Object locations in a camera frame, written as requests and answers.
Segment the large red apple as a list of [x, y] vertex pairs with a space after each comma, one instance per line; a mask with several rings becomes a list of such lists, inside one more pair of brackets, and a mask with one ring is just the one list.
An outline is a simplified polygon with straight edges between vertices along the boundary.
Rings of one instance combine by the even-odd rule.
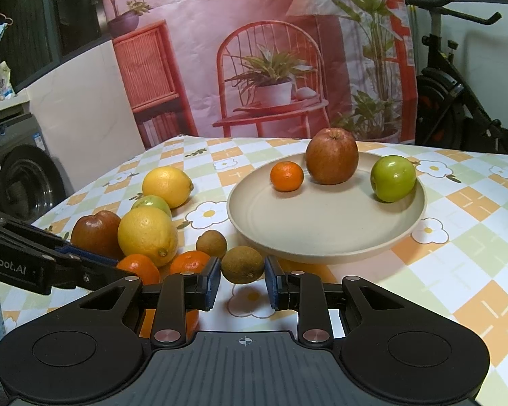
[[319, 184], [348, 181], [359, 163], [356, 140], [343, 128], [324, 128], [307, 145], [305, 163], [310, 176]]

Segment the green apple on plate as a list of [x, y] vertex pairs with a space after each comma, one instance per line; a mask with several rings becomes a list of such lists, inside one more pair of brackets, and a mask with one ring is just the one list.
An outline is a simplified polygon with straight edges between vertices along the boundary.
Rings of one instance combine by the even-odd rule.
[[385, 203], [394, 203], [407, 196], [415, 187], [416, 169], [401, 156], [384, 156], [371, 169], [371, 186], [376, 197]]

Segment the pink printed backdrop cloth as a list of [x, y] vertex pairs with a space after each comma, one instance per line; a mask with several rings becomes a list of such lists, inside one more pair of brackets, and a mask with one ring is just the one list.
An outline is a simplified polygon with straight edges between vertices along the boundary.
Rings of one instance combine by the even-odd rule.
[[415, 137], [405, 0], [103, 0], [143, 143]]

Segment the black exercise bike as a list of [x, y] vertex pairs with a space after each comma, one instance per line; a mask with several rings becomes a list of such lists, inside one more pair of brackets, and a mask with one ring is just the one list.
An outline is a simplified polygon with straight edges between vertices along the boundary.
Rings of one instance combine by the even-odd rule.
[[441, 18], [451, 16], [483, 26], [502, 18], [495, 12], [479, 18], [448, 9], [456, 0], [405, 0], [430, 13], [431, 30], [421, 38], [428, 48], [427, 66], [417, 76], [418, 112], [415, 144], [444, 150], [508, 154], [508, 129], [492, 119], [453, 63], [458, 43], [450, 40], [442, 51]]

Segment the mandarin orange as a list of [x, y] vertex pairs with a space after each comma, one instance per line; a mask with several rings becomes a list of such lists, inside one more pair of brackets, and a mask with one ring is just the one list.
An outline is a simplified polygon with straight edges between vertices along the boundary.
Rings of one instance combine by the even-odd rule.
[[[117, 265], [117, 269], [129, 271], [137, 275], [144, 285], [158, 284], [160, 282], [160, 271], [152, 260], [141, 254], [133, 254], [124, 257]], [[155, 309], [147, 309], [139, 336], [150, 338], [152, 323], [155, 317]]]
[[[169, 273], [177, 274], [186, 271], [200, 273], [204, 270], [210, 258], [211, 257], [203, 251], [186, 251], [179, 254], [174, 260], [171, 261]], [[198, 323], [199, 312], [197, 310], [192, 310], [186, 313], [186, 333], [188, 338], [190, 338], [196, 331]]]

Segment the brown kiwi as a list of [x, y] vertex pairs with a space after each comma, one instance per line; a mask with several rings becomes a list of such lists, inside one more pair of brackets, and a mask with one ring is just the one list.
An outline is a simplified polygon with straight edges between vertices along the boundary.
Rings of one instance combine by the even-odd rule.
[[247, 246], [233, 247], [221, 261], [222, 274], [234, 284], [248, 284], [256, 281], [262, 276], [264, 267], [262, 254]]
[[207, 230], [198, 237], [195, 247], [210, 257], [222, 258], [227, 253], [227, 240], [220, 232]]

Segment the green apple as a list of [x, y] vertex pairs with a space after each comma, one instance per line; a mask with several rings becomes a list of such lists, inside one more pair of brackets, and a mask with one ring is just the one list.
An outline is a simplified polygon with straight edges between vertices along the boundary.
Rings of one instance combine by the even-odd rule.
[[407, 196], [415, 187], [416, 169], [401, 156], [384, 156], [371, 169], [371, 186], [376, 197], [385, 203], [394, 203]]
[[154, 207], [160, 209], [168, 216], [170, 217], [172, 216], [171, 209], [167, 204], [167, 202], [161, 197], [158, 197], [157, 195], [144, 195], [139, 199], [137, 199], [132, 205], [132, 209], [137, 209], [141, 207]]

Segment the checkered floral tablecloth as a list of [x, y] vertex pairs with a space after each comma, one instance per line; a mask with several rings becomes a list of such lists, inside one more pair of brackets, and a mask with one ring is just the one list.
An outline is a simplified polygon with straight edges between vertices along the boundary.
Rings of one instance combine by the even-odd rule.
[[[194, 183], [191, 199], [173, 214], [179, 248], [191, 250], [209, 229], [230, 246], [241, 239], [226, 212], [227, 196], [249, 172], [304, 151], [287, 138], [179, 136], [124, 162], [36, 221], [68, 238], [82, 216], [126, 213], [152, 169], [173, 166]], [[313, 267], [328, 282], [357, 275], [480, 335], [491, 365], [478, 401], [508, 405], [508, 155], [362, 142], [361, 151], [410, 159], [428, 207], [411, 235], [375, 257]]]

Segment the dark red apple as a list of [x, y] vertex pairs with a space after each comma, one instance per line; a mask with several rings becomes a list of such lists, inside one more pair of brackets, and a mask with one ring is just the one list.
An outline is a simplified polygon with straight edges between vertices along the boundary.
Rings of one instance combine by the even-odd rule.
[[125, 257], [118, 243], [118, 227], [121, 218], [110, 211], [99, 211], [95, 215], [81, 217], [70, 238], [70, 243], [90, 253], [121, 260]]

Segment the beige round plate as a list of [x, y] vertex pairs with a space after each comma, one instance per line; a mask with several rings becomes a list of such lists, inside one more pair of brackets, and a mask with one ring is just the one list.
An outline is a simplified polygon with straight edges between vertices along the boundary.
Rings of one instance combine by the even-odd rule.
[[379, 201], [370, 183], [378, 159], [363, 152], [348, 181], [320, 185], [306, 176], [291, 193], [273, 188], [267, 163], [233, 188], [229, 220], [253, 247], [287, 260], [339, 264], [378, 255], [413, 232], [428, 204], [421, 183], [395, 203]]

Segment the yellow lemon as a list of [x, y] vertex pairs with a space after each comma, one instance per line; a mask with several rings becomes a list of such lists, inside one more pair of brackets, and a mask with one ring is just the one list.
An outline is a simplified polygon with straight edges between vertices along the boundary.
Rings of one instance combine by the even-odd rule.
[[176, 256], [178, 230], [164, 211], [156, 207], [139, 207], [122, 218], [117, 240], [125, 256], [149, 257], [157, 268], [164, 267]]
[[144, 195], [163, 199], [170, 209], [186, 203], [193, 191], [193, 182], [183, 171], [174, 167], [158, 167], [148, 172], [142, 183]]

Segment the grey washing machine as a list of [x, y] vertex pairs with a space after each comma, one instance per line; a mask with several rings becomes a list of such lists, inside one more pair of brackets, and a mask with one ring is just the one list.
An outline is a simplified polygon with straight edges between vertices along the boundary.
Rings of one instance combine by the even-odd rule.
[[0, 111], [0, 216], [31, 224], [72, 193], [29, 103]]

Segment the small mandarin on plate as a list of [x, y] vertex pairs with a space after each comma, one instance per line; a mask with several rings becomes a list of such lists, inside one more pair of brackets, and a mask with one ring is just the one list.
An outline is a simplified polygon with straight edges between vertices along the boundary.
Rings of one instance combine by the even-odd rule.
[[281, 193], [298, 190], [303, 184], [303, 169], [292, 161], [276, 163], [270, 173], [273, 188]]

